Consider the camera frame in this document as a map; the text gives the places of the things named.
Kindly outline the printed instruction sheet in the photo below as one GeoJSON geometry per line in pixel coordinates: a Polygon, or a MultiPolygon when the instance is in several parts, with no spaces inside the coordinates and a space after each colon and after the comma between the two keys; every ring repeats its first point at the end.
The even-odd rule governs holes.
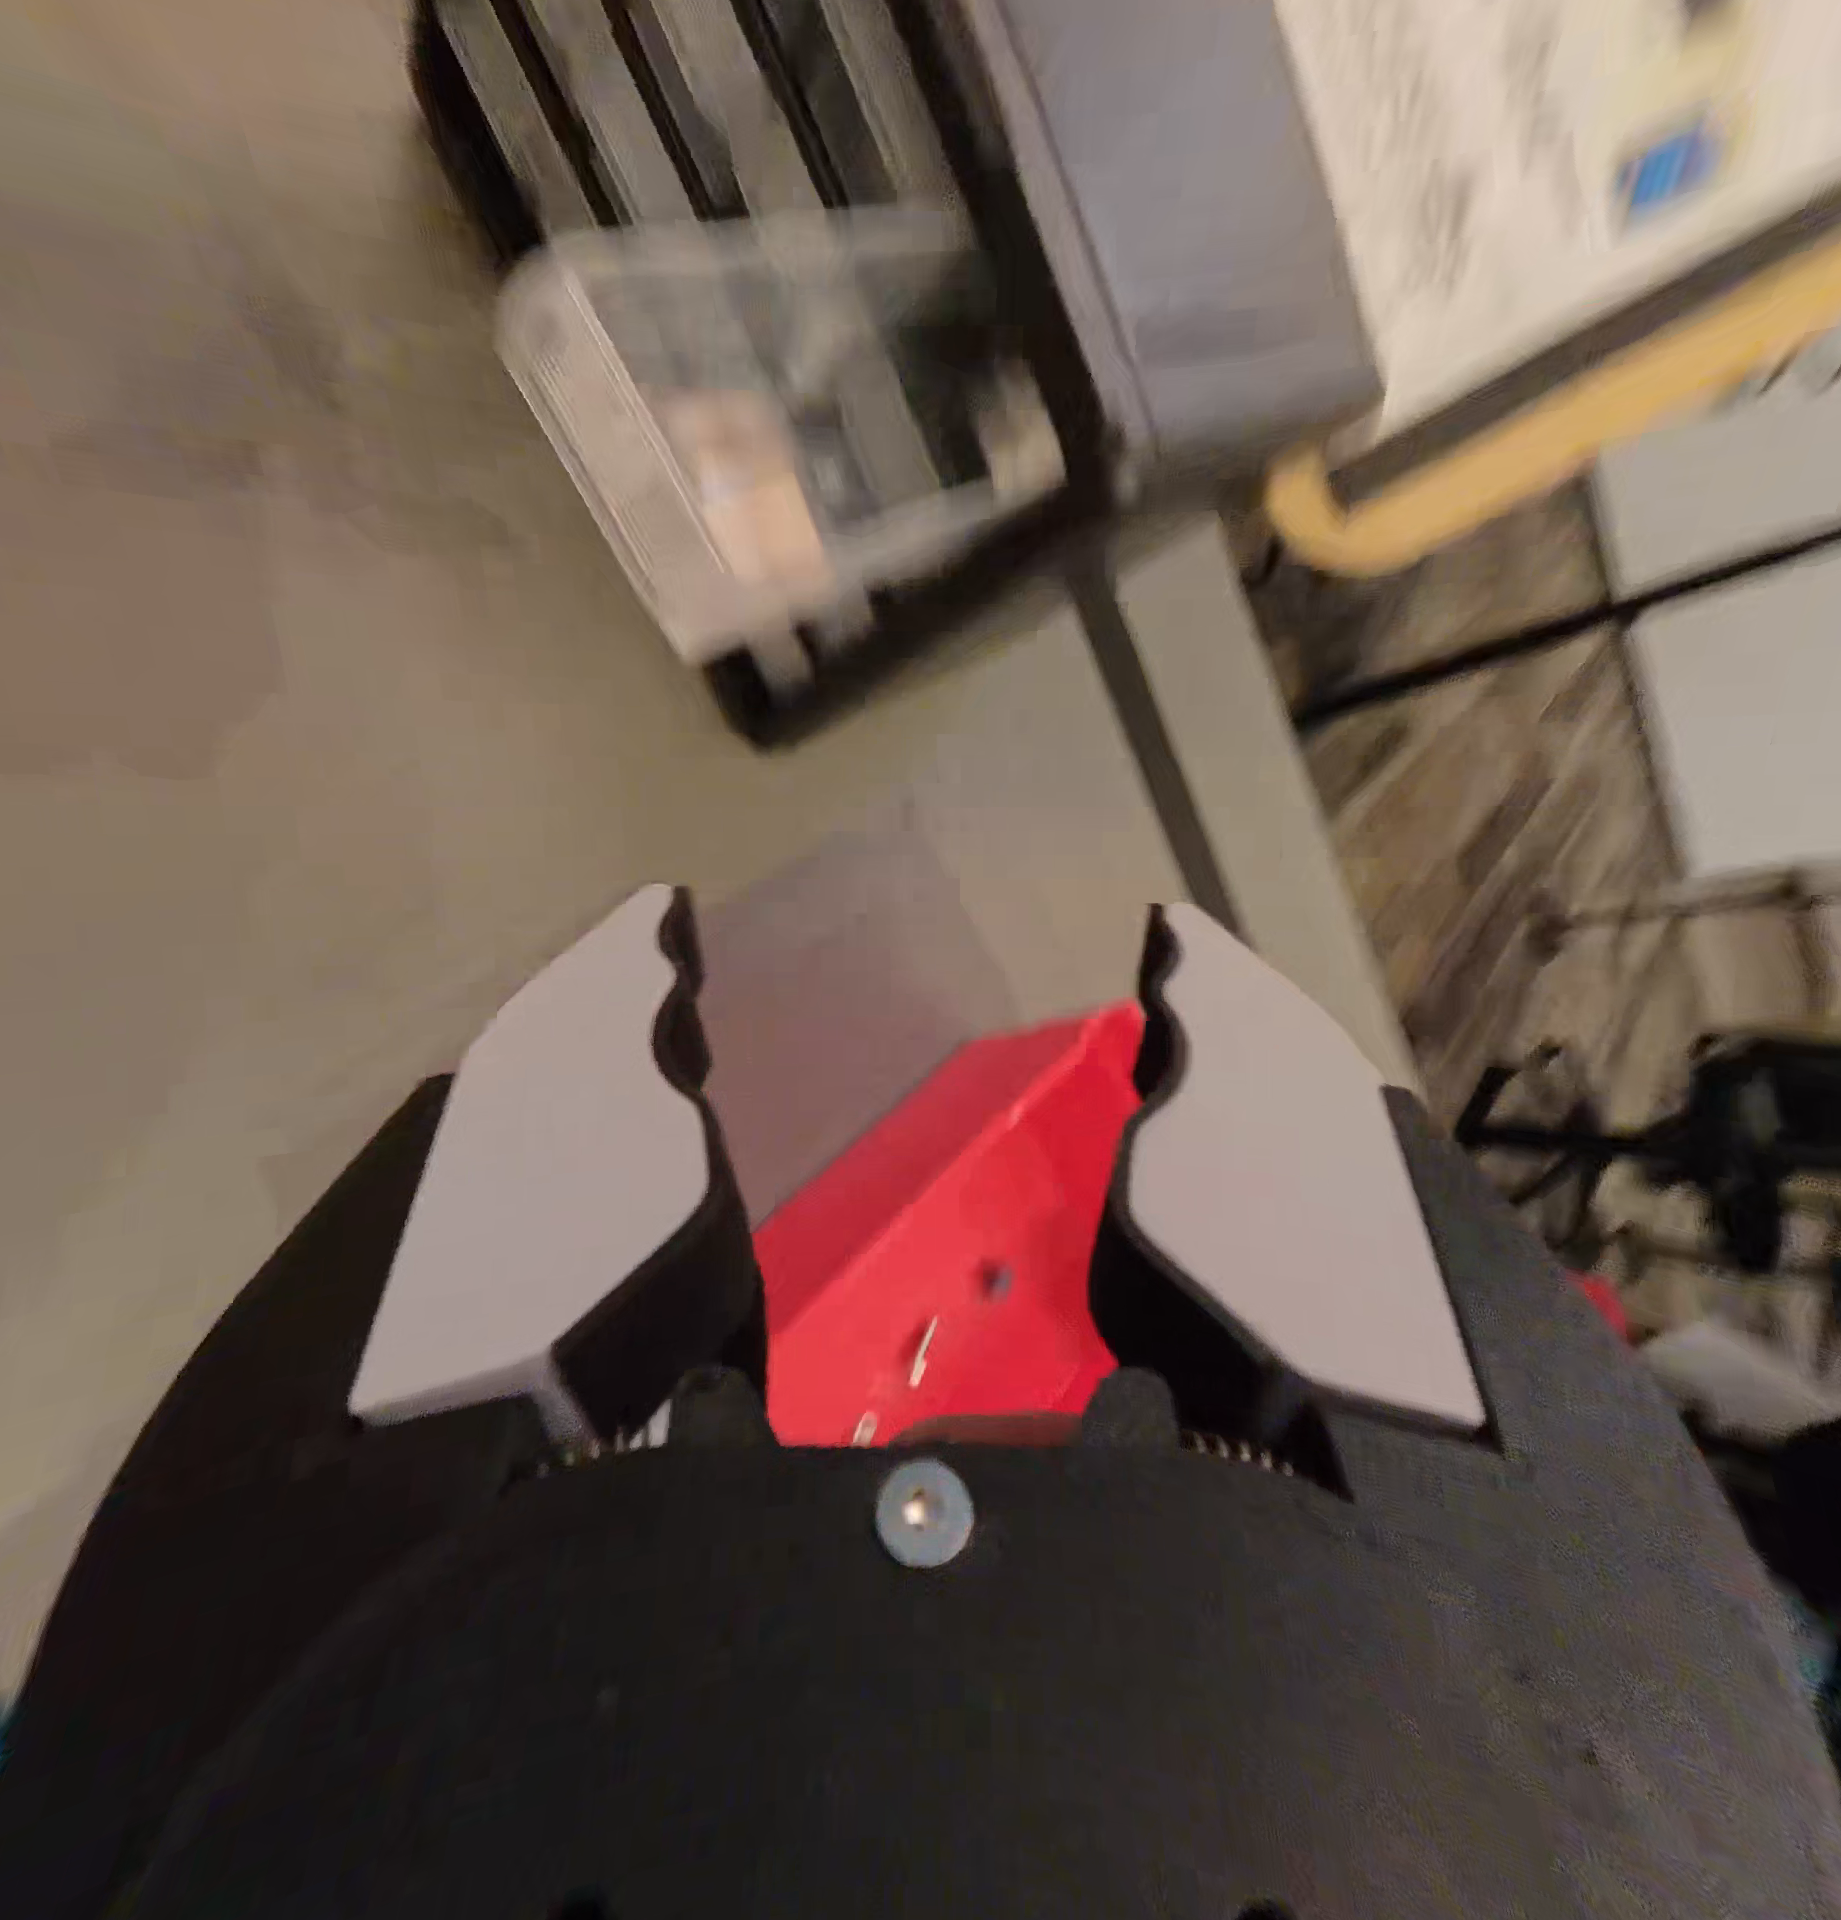
{"type": "Polygon", "coordinates": [[[1841,2],[1285,2],[1387,438],[1841,189],[1841,2]]]}

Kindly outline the rows of clear cabinet drawers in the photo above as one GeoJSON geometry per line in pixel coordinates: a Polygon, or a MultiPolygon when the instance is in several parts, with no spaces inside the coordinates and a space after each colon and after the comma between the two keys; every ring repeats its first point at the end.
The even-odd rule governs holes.
{"type": "Polygon", "coordinates": [[[894,4],[417,2],[406,26],[501,274],[587,228],[958,205],[894,4]]]}

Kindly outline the red box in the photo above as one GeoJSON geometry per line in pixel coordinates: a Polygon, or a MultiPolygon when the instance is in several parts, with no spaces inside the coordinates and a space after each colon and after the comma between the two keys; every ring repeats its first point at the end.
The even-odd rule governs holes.
{"type": "Polygon", "coordinates": [[[1087,1283],[1143,1027],[1121,999],[958,1046],[755,1231],[782,1444],[1081,1413],[1114,1365],[1087,1283]]]}

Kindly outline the black drawer cabinet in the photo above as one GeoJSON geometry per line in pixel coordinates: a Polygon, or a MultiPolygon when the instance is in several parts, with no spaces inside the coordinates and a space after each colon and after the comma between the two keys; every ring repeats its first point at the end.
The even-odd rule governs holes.
{"type": "Polygon", "coordinates": [[[1065,482],[933,583],[878,595],[849,647],[789,636],[802,684],[762,675],[758,650],[674,653],[757,748],[1100,560],[1151,501],[1382,395],[1273,4],[894,9],[955,178],[946,209],[1027,348],[1065,482]]]}

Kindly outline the clear plastic corner drawer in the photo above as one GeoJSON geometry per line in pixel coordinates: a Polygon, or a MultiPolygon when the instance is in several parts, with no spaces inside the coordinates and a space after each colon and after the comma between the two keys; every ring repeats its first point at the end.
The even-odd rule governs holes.
{"type": "Polygon", "coordinates": [[[849,647],[1050,499],[1065,456],[966,221],[869,203],[562,232],[500,358],[670,649],[849,647]]]}

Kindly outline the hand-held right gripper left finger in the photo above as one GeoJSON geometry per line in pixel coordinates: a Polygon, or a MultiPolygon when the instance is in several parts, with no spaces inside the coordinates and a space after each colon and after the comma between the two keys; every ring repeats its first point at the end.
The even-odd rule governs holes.
{"type": "Polygon", "coordinates": [[[524,1403],[550,1444],[661,1435],[695,1368],[766,1394],[762,1277],[707,1099],[692,893],[645,886],[452,1072],[350,1392],[369,1429],[524,1403]]]}

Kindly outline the light wooden table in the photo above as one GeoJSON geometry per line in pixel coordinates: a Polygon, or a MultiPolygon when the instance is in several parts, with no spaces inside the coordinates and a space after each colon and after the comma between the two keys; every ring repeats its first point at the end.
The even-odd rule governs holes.
{"type": "Polygon", "coordinates": [[[1299,563],[1378,578],[1771,371],[1841,323],[1841,189],[1358,455],[1273,461],[1261,514],[1299,563]]]}

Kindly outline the white partition panel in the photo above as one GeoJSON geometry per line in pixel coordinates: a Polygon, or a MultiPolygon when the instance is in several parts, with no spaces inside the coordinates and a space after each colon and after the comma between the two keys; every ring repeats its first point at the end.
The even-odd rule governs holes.
{"type": "Polygon", "coordinates": [[[1631,653],[1688,880],[1841,866],[1841,551],[1654,607],[1631,653]]]}

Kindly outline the black stand pole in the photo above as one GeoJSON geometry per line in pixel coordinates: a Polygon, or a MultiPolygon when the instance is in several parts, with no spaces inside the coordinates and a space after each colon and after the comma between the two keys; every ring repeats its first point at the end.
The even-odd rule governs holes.
{"type": "Polygon", "coordinates": [[[1763,546],[1727,563],[1715,563],[1701,570],[1680,573],[1653,588],[1601,599],[1567,615],[1532,622],[1502,636],[1488,636],[1412,666],[1394,667],[1382,674],[1368,674],[1353,681],[1317,693],[1291,708],[1291,729],[1296,734],[1310,734],[1336,724],[1339,721],[1371,708],[1387,708],[1435,687],[1456,684],[1515,666],[1524,658],[1543,656],[1567,642],[1613,629],[1624,632],[1641,617],[1706,598],[1711,593],[1745,586],[1763,573],[1787,570],[1796,563],[1827,556],[1841,551],[1841,523],[1822,530],[1803,535],[1796,541],[1763,546]]]}

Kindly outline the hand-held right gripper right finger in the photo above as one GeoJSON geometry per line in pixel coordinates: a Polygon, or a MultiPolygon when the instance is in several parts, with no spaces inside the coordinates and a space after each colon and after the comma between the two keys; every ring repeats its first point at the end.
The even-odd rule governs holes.
{"type": "Polygon", "coordinates": [[[1149,907],[1137,1001],[1132,1111],[1087,1274],[1110,1357],[1235,1448],[1329,1448],[1335,1413],[1483,1441],[1382,1072],[1191,903],[1149,907]]]}

